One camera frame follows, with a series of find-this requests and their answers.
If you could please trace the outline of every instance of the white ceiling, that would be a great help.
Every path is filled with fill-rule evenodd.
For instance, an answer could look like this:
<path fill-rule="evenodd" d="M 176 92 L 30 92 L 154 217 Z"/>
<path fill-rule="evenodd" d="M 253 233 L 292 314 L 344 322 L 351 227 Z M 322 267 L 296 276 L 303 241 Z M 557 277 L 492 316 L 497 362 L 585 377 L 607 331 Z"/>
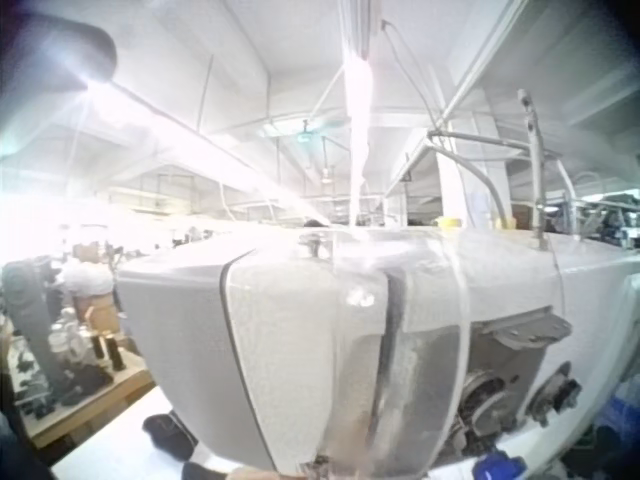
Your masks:
<path fill-rule="evenodd" d="M 508 4 L 506 0 L 382 0 L 380 14 L 400 30 L 428 81 L 435 76 L 451 83 L 456 72 L 464 70 L 459 64 L 462 57 L 477 57 L 486 47 L 477 25 L 497 25 Z M 349 145 L 342 79 L 319 109 L 319 135 L 309 143 L 299 143 L 295 135 L 341 65 L 337 1 L 46 0 L 34 2 L 34 8 L 105 29 L 118 49 L 114 81 L 190 128 L 197 128 L 204 96 L 202 134 L 273 181 L 300 196 L 348 191 L 349 154 L 333 143 L 327 142 L 326 150 L 336 182 L 330 186 L 320 182 L 325 160 L 319 136 Z M 469 41 L 476 29 L 477 37 Z M 395 32 L 389 33 L 402 61 L 417 76 Z M 464 49 L 468 55 L 460 54 Z M 365 177 L 369 191 L 379 193 L 386 190 L 411 135 L 429 127 L 430 121 L 381 33 L 373 40 L 371 62 L 373 126 Z M 515 96 L 518 88 L 525 87 L 538 106 L 545 141 L 565 153 L 570 171 L 594 170 L 614 180 L 640 182 L 635 158 L 640 153 L 635 58 L 615 25 L 589 2 L 528 2 L 478 80 L 491 110 L 481 113 L 495 117 L 502 136 L 523 135 Z M 455 83 L 443 86 L 445 100 L 451 98 Z M 152 133 L 132 125 L 109 125 L 77 98 L 73 105 L 68 101 L 64 105 L 64 115 L 56 113 L 62 107 L 55 102 L 34 110 L 50 125 L 21 152 L 0 160 L 4 190 L 29 191 L 46 184 L 52 192 L 110 195 L 112 200 L 129 202 L 133 192 L 120 190 L 116 195 L 109 189 L 138 189 L 180 199 L 190 210 L 226 214 L 217 182 L 188 168 L 185 159 L 158 149 Z M 71 155 L 79 124 L 81 133 Z M 293 135 L 264 138 L 269 125 Z M 408 187 L 412 208 L 428 209 L 425 199 L 440 195 L 434 165 L 427 159 L 414 169 Z M 509 171 L 514 196 L 524 196 L 527 170 L 514 164 Z M 171 172 L 173 183 L 163 183 Z M 186 177 L 177 175 L 195 180 L 181 185 L 179 179 Z M 158 178 L 163 179 L 161 192 Z M 148 204 L 149 195 L 143 198 L 139 202 Z M 233 206 L 264 198 L 225 188 L 225 199 Z"/>

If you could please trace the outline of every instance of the ceiling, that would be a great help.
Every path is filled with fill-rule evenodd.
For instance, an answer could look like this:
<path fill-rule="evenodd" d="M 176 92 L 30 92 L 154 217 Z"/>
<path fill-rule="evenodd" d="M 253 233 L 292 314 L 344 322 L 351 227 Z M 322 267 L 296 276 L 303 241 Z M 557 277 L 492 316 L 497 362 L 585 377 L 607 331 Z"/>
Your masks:
<path fill-rule="evenodd" d="M 37 11 L 107 31 L 118 50 L 114 82 L 219 148 L 211 147 L 205 159 L 192 158 L 169 148 L 167 135 L 144 122 L 105 118 L 86 92 L 43 96 L 23 112 L 15 151 L 3 152 L 2 191 L 96 196 L 221 218 L 231 211 L 251 219 L 271 217 L 267 199 L 276 215 L 290 216 L 270 192 L 229 184 L 221 192 L 224 162 L 233 158 L 336 213 L 331 209 L 346 201 L 351 169 L 342 78 L 310 121 L 309 141 L 302 142 L 299 133 L 342 65 L 338 3 L 32 2 Z M 594 3 L 381 0 L 379 5 L 379 18 L 401 34 L 388 30 L 403 66 L 418 79 L 436 115 L 469 85 L 482 88 L 486 104 L 463 102 L 454 118 L 460 112 L 489 115 L 500 136 L 524 139 L 516 91 L 527 88 L 547 146 L 563 152 L 570 173 L 594 171 L 609 185 L 640 183 L 638 65 L 619 27 Z M 374 95 L 363 193 L 376 195 L 389 188 L 405 152 L 431 121 L 380 31 L 371 52 Z M 325 166 L 332 184 L 321 181 Z M 527 198 L 527 166 L 513 163 L 507 171 L 513 198 Z M 550 185 L 559 185 L 554 172 L 549 177 Z M 437 212 L 441 188 L 432 156 L 413 169 L 407 191 L 410 211 Z M 342 197 L 326 202 L 327 196 Z"/>

